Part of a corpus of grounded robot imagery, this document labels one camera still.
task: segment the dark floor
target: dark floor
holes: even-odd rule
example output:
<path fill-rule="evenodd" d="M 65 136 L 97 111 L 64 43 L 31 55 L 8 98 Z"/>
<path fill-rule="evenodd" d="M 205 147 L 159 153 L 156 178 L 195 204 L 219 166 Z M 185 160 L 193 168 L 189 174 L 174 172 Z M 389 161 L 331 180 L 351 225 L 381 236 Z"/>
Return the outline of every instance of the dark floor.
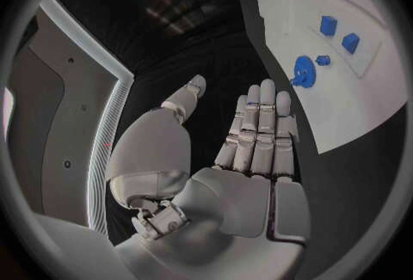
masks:
<path fill-rule="evenodd" d="M 207 92 L 186 123 L 192 171 L 211 165 L 233 117 L 237 96 L 270 76 L 288 80 L 264 44 L 256 0 L 61 0 L 76 18 L 136 75 L 119 135 L 195 74 Z M 318 155 L 297 97 L 293 107 L 301 142 L 297 155 L 310 201 L 312 240 L 297 279 L 312 279 L 336 262 L 376 217 L 396 174 L 405 110 L 368 135 Z M 128 213 L 107 190 L 109 238 L 134 231 Z"/>

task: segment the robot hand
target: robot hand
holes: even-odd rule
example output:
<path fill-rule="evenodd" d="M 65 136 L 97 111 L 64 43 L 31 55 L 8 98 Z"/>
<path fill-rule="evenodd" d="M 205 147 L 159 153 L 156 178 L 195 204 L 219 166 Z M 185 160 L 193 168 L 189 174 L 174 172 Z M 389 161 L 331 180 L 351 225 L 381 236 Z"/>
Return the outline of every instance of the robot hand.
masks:
<path fill-rule="evenodd" d="M 297 128 L 290 116 L 288 93 L 276 96 L 271 80 L 263 81 L 261 87 L 253 85 L 248 96 L 238 100 L 233 124 L 215 165 L 198 171 L 185 184 L 189 165 L 185 163 L 187 167 L 181 170 L 179 166 L 184 163 L 170 167 L 173 163 L 169 158 L 174 159 L 177 146 L 169 145 L 174 149 L 172 153 L 164 148 L 162 140 L 189 143 L 177 138 L 184 131 L 179 122 L 187 118 L 183 109 L 191 112 L 196 103 L 185 104 L 179 96 L 194 95 L 192 87 L 190 82 L 173 94 L 175 97 L 162 104 L 167 109 L 151 111 L 138 119 L 124 134 L 134 138 L 123 136 L 115 148 L 112 160 L 121 162 L 111 161 L 111 165 L 125 166 L 118 151 L 119 146 L 120 150 L 125 148 L 123 142 L 135 142 L 136 147 L 139 142 L 149 143 L 144 153 L 134 149 L 134 170 L 129 170 L 134 174 L 122 176 L 120 182 L 111 185 L 118 201 L 130 201 L 132 207 L 134 198 L 127 196 L 137 197 L 136 206 L 140 208 L 132 220 L 138 233 L 117 246 L 118 253 L 133 272 L 150 279 L 290 278 L 308 243 L 310 214 L 303 188 L 293 181 Z M 200 90 L 195 89 L 196 96 Z M 150 120 L 163 113 L 173 114 L 175 122 L 168 120 L 161 126 L 159 119 Z M 162 115 L 162 120 L 169 117 Z M 169 125 L 175 126 L 172 123 L 181 130 L 165 131 Z M 154 136 L 162 138 L 154 144 Z M 190 156 L 188 151 L 181 155 Z M 151 169 L 150 182 L 158 180 L 161 172 L 184 176 L 177 186 L 176 181 L 169 182 L 173 189 L 164 182 L 164 188 L 151 193 L 145 191 L 150 185 L 142 177 L 147 169 Z M 130 187 L 124 190 L 128 194 L 117 193 L 122 187 Z M 176 193 L 171 201 L 165 200 Z M 154 200 L 158 200 L 157 209 L 147 210 L 144 202 Z"/>

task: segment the white robot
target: white robot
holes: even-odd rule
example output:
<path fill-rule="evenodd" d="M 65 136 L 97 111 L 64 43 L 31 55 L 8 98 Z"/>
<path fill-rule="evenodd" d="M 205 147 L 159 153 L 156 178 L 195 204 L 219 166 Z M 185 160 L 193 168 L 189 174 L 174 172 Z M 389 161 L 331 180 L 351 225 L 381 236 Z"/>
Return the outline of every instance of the white robot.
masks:
<path fill-rule="evenodd" d="M 116 249 L 143 279 L 289 279 L 310 237 L 290 96 L 270 79 L 252 85 L 215 164 L 189 177 L 181 124 L 205 89 L 195 76 L 118 141 L 107 181 L 115 200 L 136 210 L 137 233 Z"/>

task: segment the blue object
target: blue object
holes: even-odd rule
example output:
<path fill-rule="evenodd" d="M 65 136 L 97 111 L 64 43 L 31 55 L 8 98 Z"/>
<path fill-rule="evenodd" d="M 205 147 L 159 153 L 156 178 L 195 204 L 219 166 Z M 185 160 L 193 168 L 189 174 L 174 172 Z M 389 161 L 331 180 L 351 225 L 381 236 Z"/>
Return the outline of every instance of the blue object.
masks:
<path fill-rule="evenodd" d="M 291 85 L 302 86 L 308 89 L 315 83 L 315 66 L 308 56 L 299 56 L 294 66 L 295 77 L 290 80 Z"/>
<path fill-rule="evenodd" d="M 319 55 L 315 62 L 318 65 L 329 65 L 331 63 L 331 59 L 328 55 Z"/>
<path fill-rule="evenodd" d="M 320 32 L 324 36 L 334 36 L 337 28 L 337 20 L 334 17 L 321 17 Z"/>
<path fill-rule="evenodd" d="M 349 51 L 349 53 L 354 54 L 356 52 L 357 46 L 359 44 L 360 38 L 354 32 L 348 34 L 343 38 L 341 44 L 343 47 Z"/>

